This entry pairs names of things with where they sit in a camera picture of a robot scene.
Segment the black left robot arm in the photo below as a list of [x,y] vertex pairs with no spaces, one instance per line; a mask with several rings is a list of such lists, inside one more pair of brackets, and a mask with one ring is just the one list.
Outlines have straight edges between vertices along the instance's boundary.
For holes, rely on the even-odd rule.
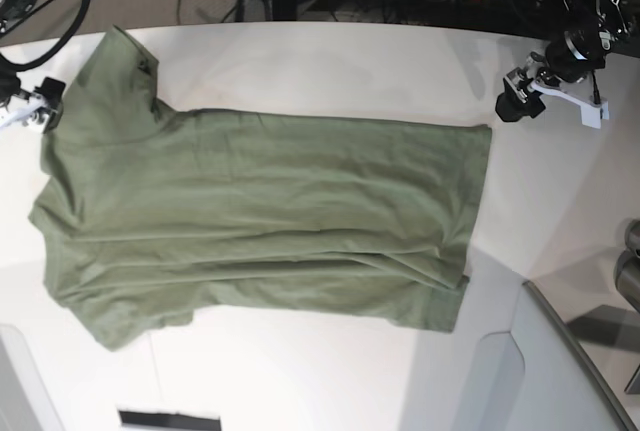
[[[518,18],[533,24],[514,0],[507,0]],[[551,96],[579,107],[584,126],[599,129],[609,118],[609,104],[599,90],[596,72],[606,66],[614,45],[629,39],[633,21],[621,0],[535,0],[535,12],[546,19],[539,31],[548,39],[542,51],[530,52],[524,63],[503,77],[504,91],[495,112],[505,123],[534,119]]]

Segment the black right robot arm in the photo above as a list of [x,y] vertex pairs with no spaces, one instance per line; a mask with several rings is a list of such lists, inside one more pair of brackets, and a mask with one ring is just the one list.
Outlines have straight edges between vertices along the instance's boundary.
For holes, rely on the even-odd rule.
[[[26,23],[56,0],[1,0],[1,36],[9,34]],[[91,0],[81,0],[79,9],[68,29],[54,45],[38,58],[17,63],[1,58],[1,127],[20,125],[41,134],[53,130],[62,115],[62,96],[66,84],[46,77],[29,91],[22,87],[19,75],[34,70],[51,60],[78,32],[89,10]]]

